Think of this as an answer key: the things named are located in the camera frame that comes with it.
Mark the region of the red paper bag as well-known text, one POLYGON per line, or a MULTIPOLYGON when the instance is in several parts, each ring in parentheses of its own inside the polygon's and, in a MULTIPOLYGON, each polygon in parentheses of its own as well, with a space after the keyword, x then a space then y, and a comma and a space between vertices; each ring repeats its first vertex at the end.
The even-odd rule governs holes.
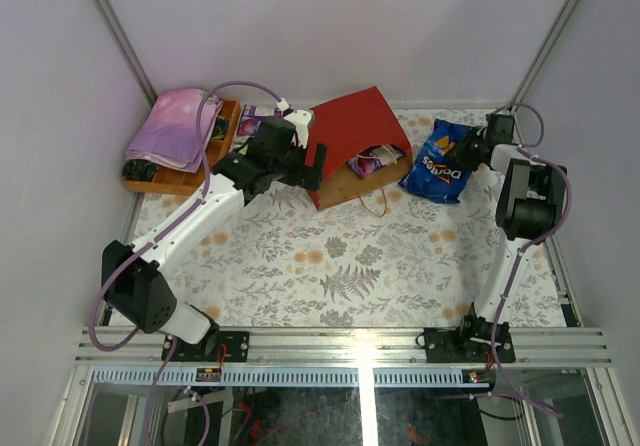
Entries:
POLYGON ((327 146, 322 181, 309 196, 321 211, 354 200, 399 181, 413 165, 411 143, 390 105, 372 86, 312 108, 314 123, 309 146, 327 146), (381 169, 359 178, 348 161, 372 147, 390 145, 404 156, 381 169))

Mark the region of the purple snack packet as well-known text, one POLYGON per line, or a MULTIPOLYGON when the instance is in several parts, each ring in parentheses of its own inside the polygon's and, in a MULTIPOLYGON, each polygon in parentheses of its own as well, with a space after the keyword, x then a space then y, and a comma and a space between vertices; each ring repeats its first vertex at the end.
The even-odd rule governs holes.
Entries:
POLYGON ((236 133, 239 137, 254 136, 268 110, 254 105, 245 105, 236 133))
POLYGON ((406 153, 398 147, 383 144, 356 154, 347 161, 347 165, 360 179, 364 179, 385 166, 396 164, 405 155, 406 153))

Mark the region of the blue snack packet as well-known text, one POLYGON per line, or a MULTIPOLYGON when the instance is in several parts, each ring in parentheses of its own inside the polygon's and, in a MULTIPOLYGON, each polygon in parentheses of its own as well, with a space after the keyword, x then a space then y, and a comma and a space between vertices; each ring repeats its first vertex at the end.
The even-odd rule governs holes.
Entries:
POLYGON ((455 166, 446 155, 476 127, 435 119, 414 164, 398 185, 405 192, 437 204, 459 204, 471 172, 455 166))

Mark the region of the yellow green snack packet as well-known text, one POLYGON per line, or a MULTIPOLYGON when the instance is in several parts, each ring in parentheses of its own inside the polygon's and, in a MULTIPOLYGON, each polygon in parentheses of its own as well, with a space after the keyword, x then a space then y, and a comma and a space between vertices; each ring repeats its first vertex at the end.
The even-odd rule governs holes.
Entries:
POLYGON ((233 151, 240 151, 240 150, 242 150, 244 147, 246 147, 246 146, 247 146, 247 144, 248 144, 249 140, 250 140, 250 137, 245 137, 245 138, 236 138, 236 139, 234 140, 232 150, 233 150, 233 151))

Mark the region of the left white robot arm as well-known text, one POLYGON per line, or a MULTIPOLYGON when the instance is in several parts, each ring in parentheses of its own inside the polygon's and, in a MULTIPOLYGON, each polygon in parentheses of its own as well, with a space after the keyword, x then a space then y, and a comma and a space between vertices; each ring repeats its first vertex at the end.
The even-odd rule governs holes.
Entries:
POLYGON ((306 163, 313 122, 313 113, 306 110, 264 119, 256 134, 222 157, 203 185, 159 226, 130 245, 110 243, 102 257, 106 303, 139 331, 175 337, 197 360, 212 358, 219 347, 218 325, 176 298, 169 273, 207 234, 272 183, 319 188, 327 147, 317 144, 313 163, 306 163))

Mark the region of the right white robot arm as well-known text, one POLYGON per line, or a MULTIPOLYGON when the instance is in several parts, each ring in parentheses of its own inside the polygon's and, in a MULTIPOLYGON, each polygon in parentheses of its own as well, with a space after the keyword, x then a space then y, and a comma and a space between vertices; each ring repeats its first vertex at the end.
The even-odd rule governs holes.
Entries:
POLYGON ((503 175, 495 210, 500 242, 488 279, 473 302, 473 314, 496 327, 509 321, 512 295, 534 248, 560 229, 572 204, 567 169, 517 143, 515 129, 515 116, 502 107, 445 154, 452 166, 465 172, 485 165, 503 175))

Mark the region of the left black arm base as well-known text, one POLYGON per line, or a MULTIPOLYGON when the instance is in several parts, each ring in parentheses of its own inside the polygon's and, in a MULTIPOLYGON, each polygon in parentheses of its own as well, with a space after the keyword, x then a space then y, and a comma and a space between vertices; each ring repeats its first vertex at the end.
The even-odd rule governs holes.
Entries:
POLYGON ((243 330, 216 330, 197 344, 181 339, 170 362, 245 363, 248 359, 250 333, 243 330))

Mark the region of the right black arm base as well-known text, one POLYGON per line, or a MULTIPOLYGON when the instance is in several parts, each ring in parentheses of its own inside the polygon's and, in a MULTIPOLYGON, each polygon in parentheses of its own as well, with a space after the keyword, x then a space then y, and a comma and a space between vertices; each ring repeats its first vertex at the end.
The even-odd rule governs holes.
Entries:
POLYGON ((415 344, 426 353, 428 363, 475 363, 491 365, 516 361, 515 349, 507 323, 477 317, 473 311, 463 316, 454 329, 424 328, 415 344))

